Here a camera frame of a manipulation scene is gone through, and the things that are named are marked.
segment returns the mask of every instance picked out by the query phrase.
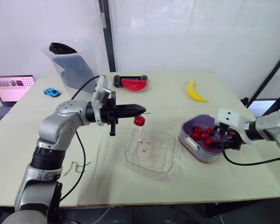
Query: cherry tomato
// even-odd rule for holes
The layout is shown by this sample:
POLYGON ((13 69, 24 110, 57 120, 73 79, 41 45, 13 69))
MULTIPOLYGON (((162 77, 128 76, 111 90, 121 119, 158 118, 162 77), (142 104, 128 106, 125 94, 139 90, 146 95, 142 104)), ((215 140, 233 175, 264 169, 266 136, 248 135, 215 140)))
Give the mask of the cherry tomato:
POLYGON ((202 132, 202 128, 198 125, 194 126, 192 130, 193 132, 202 132))
POLYGON ((134 124, 137 125, 137 126, 143 126, 145 123, 145 118, 142 117, 141 115, 135 117, 134 119, 134 124))
POLYGON ((210 146, 210 144, 213 142, 212 139, 205 139, 204 143, 206 145, 207 148, 212 148, 212 146, 210 146))
POLYGON ((212 129, 212 128, 207 128, 206 130, 205 130, 205 132, 207 132, 210 136, 213 136, 214 134, 215 134, 215 131, 214 131, 214 129, 212 129))
POLYGON ((208 139, 210 137, 210 134, 208 134, 207 132, 202 132, 201 133, 201 138, 202 139, 208 139))
POLYGON ((201 139, 201 135, 200 135, 199 132, 192 132, 191 138, 194 139, 194 140, 200 140, 201 139))

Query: white table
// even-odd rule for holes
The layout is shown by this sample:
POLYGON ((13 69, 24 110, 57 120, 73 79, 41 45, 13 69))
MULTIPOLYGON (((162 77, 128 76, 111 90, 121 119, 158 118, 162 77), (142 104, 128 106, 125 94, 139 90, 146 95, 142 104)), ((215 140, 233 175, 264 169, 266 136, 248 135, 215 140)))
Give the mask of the white table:
MULTIPOLYGON (((253 115, 209 70, 188 70, 149 73, 118 73, 148 75, 149 86, 142 93, 117 89, 117 104, 136 103, 147 108, 146 126, 157 125, 170 130, 177 139, 181 124, 198 115, 216 116, 220 107, 240 112, 250 119, 253 115), (191 100, 185 93, 189 80, 196 80, 199 94, 209 103, 191 100)), ((31 161, 40 122, 56 106, 69 99, 57 75, 40 78, 29 92, 0 122, 0 206, 12 206, 26 165, 31 161), (62 94, 51 98, 43 94, 53 87, 62 94)), ((61 202, 61 206, 93 206, 117 204, 206 203, 280 197, 280 161, 253 167, 239 167, 220 157, 212 164, 197 161, 177 141, 174 165, 168 177, 156 180, 131 171, 124 158, 133 119, 120 119, 117 136, 110 137, 110 126, 96 124, 79 128, 91 163, 76 189, 61 202)), ((227 150, 238 162, 255 162, 280 157, 274 142, 258 141, 243 145, 241 151, 227 150)), ((63 173, 72 161, 83 163, 82 150, 73 139, 63 162, 63 173)), ((63 193, 79 177, 71 170, 60 178, 63 193)))

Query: laptop screen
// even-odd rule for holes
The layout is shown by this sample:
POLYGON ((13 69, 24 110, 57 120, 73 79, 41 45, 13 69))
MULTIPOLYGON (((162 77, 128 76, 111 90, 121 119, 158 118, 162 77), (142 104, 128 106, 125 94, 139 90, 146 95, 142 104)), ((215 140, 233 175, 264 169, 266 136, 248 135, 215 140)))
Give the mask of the laptop screen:
POLYGON ((34 83, 33 76, 0 76, 2 104, 18 102, 34 83))

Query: toy car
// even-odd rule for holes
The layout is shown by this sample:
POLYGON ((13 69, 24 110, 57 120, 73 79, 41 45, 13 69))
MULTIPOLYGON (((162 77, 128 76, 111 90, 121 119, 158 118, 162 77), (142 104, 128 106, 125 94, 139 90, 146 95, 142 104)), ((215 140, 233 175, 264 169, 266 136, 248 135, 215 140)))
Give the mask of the toy car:
POLYGON ((44 93, 46 95, 49 95, 51 97, 58 97, 60 95, 60 92, 57 90, 54 90, 53 88, 47 88, 44 90, 44 93))

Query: yellow banana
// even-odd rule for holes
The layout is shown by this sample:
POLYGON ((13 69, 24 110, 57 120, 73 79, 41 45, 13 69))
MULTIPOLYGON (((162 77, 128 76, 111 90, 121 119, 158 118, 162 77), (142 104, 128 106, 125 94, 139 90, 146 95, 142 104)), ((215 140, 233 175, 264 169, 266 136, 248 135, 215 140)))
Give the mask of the yellow banana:
POLYGON ((195 91, 195 81, 194 80, 191 80, 189 81, 188 83, 188 86, 187 86, 187 93, 188 95, 193 99, 193 100, 196 100, 196 101, 201 101, 201 102, 208 102, 208 100, 206 99, 203 99, 201 96, 199 96, 199 94, 195 91))

